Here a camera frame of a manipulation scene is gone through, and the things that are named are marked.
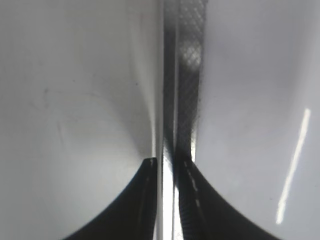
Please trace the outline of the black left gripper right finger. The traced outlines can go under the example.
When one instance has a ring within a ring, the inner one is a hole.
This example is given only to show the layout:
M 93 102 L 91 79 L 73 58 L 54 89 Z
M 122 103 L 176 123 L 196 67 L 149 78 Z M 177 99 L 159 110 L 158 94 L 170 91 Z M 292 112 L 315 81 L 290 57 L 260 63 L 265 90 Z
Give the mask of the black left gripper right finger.
M 179 216 L 184 240 L 274 240 L 232 207 L 208 183 L 191 157 L 175 158 L 179 191 Z

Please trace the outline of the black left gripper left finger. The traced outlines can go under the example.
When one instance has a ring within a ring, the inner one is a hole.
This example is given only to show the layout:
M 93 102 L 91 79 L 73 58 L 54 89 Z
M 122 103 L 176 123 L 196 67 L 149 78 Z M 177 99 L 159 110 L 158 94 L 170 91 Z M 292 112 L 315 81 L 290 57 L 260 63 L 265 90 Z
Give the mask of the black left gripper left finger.
M 157 215 L 158 163 L 142 161 L 118 197 L 68 240 L 152 240 Z

